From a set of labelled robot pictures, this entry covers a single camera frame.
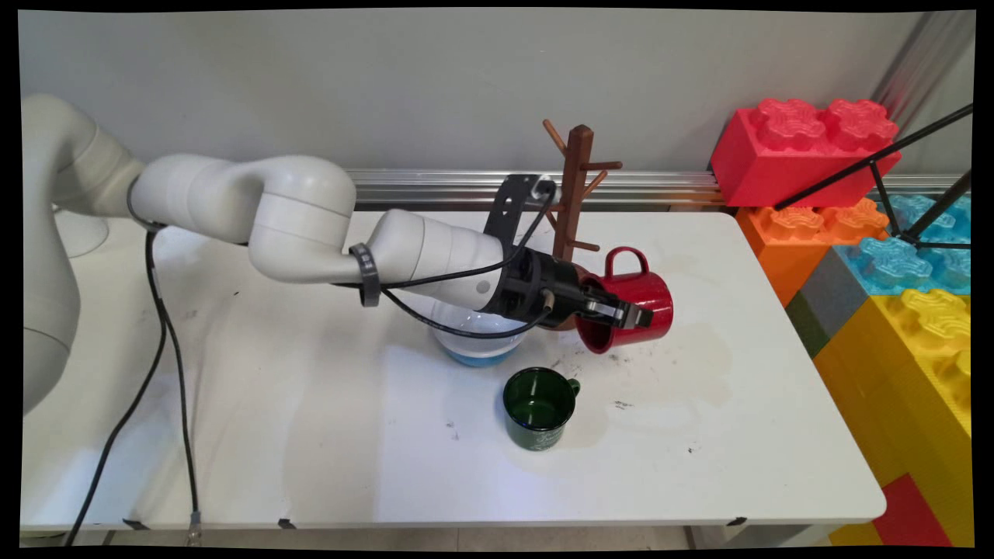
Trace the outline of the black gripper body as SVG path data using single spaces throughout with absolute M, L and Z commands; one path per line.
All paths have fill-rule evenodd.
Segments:
M 537 323 L 557 328 L 574 316 L 590 316 L 587 287 L 582 281 L 589 270 L 532 248 L 511 259 L 501 275 L 493 296 L 493 314 L 528 323 L 544 310 L 546 294 L 553 296 L 551 312 Z

